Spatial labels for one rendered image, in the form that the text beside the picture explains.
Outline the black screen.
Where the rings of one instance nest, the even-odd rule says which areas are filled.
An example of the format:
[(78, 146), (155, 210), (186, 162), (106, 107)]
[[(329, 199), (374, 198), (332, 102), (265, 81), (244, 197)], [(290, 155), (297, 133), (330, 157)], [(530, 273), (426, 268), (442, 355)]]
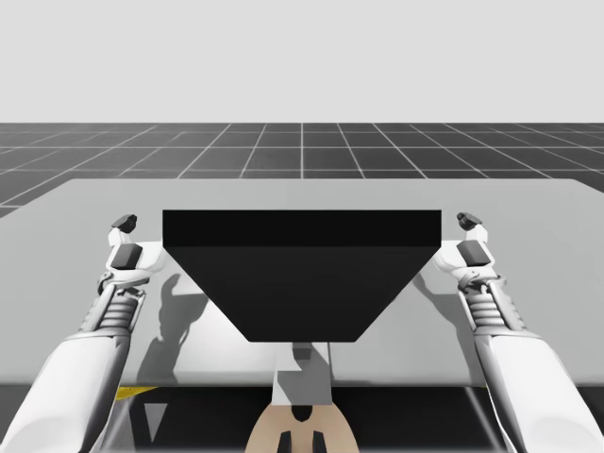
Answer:
[(165, 210), (165, 250), (246, 340), (352, 343), (437, 252), (439, 210)]

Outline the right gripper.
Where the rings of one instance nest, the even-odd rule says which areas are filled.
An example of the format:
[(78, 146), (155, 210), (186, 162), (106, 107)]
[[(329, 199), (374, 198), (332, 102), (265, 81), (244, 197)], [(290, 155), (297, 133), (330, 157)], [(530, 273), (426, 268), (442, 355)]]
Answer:
[(470, 212), (459, 212), (457, 220), (465, 232), (463, 241), (442, 241), (432, 261), (442, 272), (458, 281), (464, 278), (495, 278), (495, 258), (487, 247), (488, 231)]

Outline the grey stand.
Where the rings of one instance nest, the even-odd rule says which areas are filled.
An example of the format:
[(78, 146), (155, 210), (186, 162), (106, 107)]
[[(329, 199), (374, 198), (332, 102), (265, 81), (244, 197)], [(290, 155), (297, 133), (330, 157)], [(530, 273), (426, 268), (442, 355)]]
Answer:
[(286, 343), (277, 350), (273, 406), (332, 404), (328, 343)]

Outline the tan robot part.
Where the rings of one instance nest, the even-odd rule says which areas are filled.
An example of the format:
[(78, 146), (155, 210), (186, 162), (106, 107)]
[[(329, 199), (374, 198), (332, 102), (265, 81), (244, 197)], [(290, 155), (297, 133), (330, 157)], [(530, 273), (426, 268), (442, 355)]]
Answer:
[(326, 453), (360, 453), (352, 428), (335, 404), (312, 406), (309, 418), (301, 421), (301, 414), (308, 412), (269, 404), (252, 428), (244, 453), (319, 453), (313, 447), (316, 433), (322, 434)]

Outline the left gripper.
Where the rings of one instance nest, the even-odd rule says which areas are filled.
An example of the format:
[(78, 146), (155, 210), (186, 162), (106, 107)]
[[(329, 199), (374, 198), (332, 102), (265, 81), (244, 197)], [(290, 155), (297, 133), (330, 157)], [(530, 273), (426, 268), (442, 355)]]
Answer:
[(140, 286), (163, 269), (166, 252), (162, 241), (132, 243), (130, 234), (136, 228), (138, 217), (127, 214), (117, 219), (108, 234), (113, 246), (106, 263), (112, 274), (110, 282), (118, 286)]

